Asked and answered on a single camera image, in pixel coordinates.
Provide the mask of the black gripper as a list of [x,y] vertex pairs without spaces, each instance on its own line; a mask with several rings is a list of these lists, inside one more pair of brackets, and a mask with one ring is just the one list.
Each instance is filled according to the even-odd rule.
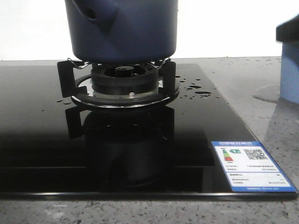
[[299,41],[299,15],[276,27],[276,40],[279,42]]

